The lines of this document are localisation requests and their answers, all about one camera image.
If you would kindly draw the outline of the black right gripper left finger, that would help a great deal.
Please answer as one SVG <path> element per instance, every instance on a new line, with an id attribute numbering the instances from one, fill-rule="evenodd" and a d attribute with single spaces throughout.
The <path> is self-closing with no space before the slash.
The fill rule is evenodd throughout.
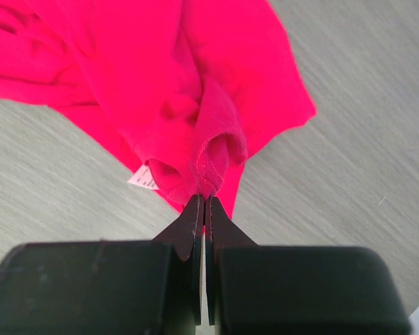
<path id="1" fill-rule="evenodd" d="M 20 244 L 0 263 L 0 334 L 194 334 L 205 201 L 155 238 Z"/>

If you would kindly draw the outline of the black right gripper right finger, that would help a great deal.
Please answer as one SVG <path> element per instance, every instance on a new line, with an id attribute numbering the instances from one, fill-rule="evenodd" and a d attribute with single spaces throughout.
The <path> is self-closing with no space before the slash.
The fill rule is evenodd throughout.
<path id="1" fill-rule="evenodd" d="M 359 246 L 261 246 L 205 204 L 209 323 L 217 334 L 410 334 L 388 266 Z"/>

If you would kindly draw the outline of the red t-shirt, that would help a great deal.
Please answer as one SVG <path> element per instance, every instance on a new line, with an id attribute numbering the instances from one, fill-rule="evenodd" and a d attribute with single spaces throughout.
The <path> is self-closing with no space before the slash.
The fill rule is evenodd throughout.
<path id="1" fill-rule="evenodd" d="M 267 1 L 0 1 L 0 99 L 58 111 L 180 209 L 316 115 Z"/>

